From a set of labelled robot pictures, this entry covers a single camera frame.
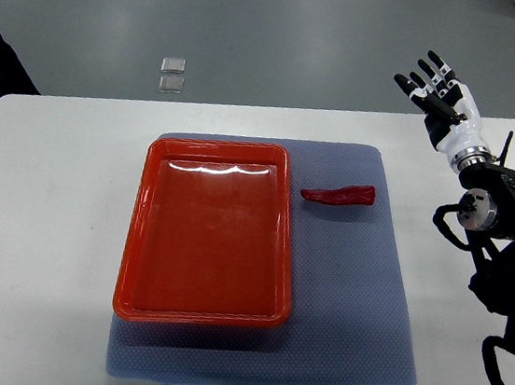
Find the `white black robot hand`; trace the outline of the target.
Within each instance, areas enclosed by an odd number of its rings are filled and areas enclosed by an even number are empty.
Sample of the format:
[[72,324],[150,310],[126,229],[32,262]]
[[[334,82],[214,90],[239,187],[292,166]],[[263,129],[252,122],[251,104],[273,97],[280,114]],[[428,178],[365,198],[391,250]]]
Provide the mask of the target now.
[[457,173],[470,164],[491,161],[491,150],[481,136],[479,109],[468,86],[433,50],[417,64],[422,73],[396,74],[394,80],[425,115],[433,148]]

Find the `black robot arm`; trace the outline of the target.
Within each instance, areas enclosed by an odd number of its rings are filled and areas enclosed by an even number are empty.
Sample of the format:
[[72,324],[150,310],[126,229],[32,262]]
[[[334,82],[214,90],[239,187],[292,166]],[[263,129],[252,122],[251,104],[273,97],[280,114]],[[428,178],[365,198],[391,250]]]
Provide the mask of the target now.
[[457,203],[439,206],[433,223],[456,248],[471,254],[469,290],[491,313],[506,318],[505,333],[482,341],[491,385],[506,385],[497,353],[515,356],[515,171],[482,140],[454,149],[450,164],[465,189]]

